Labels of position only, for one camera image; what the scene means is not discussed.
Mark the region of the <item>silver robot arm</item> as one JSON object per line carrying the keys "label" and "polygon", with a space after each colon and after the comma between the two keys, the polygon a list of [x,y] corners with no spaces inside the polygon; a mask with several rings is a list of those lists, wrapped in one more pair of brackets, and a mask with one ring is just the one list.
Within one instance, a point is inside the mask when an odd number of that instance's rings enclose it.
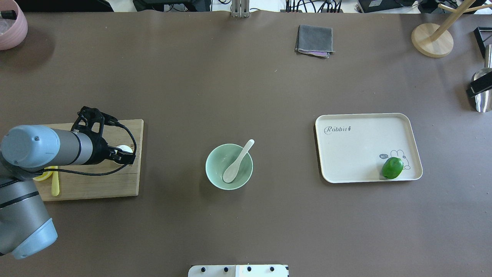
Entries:
{"label": "silver robot arm", "polygon": [[19,125],[1,142],[1,255],[24,259],[53,244],[58,235],[34,178],[64,172],[65,165],[93,165],[111,160],[123,169],[136,152],[111,147],[104,126],[127,130],[118,119],[96,108],[82,107],[68,131],[44,125]]}

